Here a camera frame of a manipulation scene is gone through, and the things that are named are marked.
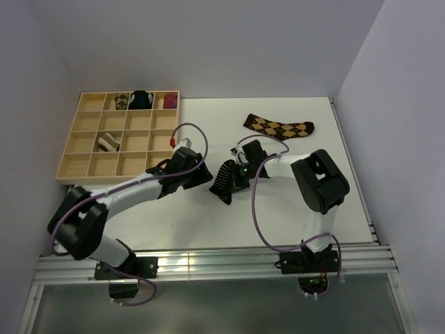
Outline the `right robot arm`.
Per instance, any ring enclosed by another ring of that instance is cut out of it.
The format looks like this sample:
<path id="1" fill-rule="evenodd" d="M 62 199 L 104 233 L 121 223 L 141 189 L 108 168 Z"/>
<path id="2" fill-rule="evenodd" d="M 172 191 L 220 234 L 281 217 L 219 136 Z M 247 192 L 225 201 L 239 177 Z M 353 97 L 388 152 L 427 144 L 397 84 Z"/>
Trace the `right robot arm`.
<path id="1" fill-rule="evenodd" d="M 231 149 L 234 158 L 222 164 L 211 192 L 230 205 L 233 193 L 255 188 L 260 178 L 293 180 L 311 210 L 300 244 L 308 248 L 300 256 L 301 263 L 308 271 L 318 270 L 325 262 L 323 251 L 334 241 L 334 218 L 350 192 L 348 180 L 324 149 L 289 155 L 289 147 L 284 144 L 284 151 L 268 154 L 255 135 L 249 138 L 249 143 L 243 144 L 247 140 L 243 138 Z"/>

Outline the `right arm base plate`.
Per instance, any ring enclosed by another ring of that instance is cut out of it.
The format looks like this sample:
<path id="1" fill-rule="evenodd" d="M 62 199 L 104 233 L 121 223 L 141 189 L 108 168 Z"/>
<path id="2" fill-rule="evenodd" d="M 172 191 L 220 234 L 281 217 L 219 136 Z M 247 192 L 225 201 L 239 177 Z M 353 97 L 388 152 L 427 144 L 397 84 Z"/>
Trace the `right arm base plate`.
<path id="1" fill-rule="evenodd" d="M 329 273 L 336 273 L 334 279 L 339 279 L 341 261 L 341 253 L 333 250 L 332 244 L 317 253 L 303 246 L 300 251 L 280 253 L 274 267 L 284 275 L 313 273 L 313 276 L 298 278 L 298 284 L 304 294 L 315 298 L 328 291 Z"/>

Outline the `tan brown striped sock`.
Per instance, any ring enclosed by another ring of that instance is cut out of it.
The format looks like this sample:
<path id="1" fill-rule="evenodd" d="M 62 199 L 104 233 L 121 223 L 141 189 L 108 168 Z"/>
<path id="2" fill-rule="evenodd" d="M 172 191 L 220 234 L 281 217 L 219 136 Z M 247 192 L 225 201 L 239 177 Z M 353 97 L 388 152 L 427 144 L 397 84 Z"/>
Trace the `tan brown striped sock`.
<path id="1" fill-rule="evenodd" d="M 112 134 L 105 132 L 98 136 L 97 147 L 100 152 L 118 152 L 120 140 Z"/>

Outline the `black white striped sock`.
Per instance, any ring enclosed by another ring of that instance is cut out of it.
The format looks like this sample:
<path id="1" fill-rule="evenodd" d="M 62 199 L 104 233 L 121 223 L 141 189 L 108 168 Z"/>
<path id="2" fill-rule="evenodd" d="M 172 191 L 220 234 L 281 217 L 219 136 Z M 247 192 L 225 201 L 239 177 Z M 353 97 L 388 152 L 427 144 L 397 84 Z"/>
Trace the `black white striped sock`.
<path id="1" fill-rule="evenodd" d="M 221 165 L 212 186 L 209 188 L 210 192 L 226 205 L 232 203 L 233 193 L 243 189 L 241 166 L 232 159 L 225 161 Z"/>

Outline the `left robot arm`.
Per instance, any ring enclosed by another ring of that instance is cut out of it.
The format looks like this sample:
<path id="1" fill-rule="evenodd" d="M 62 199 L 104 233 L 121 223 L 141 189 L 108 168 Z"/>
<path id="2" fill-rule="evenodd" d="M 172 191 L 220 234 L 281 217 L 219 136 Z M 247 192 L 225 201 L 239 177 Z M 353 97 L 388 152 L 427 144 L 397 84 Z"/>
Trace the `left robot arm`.
<path id="1" fill-rule="evenodd" d="M 76 260 L 99 260 L 120 278 L 136 268 L 136 255 L 125 243 L 104 234 L 108 220 L 143 202 L 161 199 L 179 187 L 194 188 L 212 180 L 205 154 L 188 147 L 176 149 L 173 156 L 139 176 L 101 191 L 76 186 L 66 195 L 47 230 L 51 246 L 61 244 Z"/>

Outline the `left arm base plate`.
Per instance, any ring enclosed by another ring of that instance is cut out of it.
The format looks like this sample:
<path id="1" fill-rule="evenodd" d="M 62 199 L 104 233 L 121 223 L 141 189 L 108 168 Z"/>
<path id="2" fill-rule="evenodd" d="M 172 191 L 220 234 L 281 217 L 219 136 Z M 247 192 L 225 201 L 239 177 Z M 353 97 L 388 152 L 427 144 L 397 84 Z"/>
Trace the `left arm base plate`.
<path id="1" fill-rule="evenodd" d="M 98 281 L 109 281 L 108 295 L 112 302 L 121 303 L 124 306 L 143 305 L 156 296 L 157 286 L 152 282 L 152 279 L 157 276 L 158 260 L 158 257 L 131 255 L 119 267 L 98 262 L 93 278 Z M 143 301 L 131 301 L 139 293 L 143 283 L 151 286 L 151 295 Z"/>

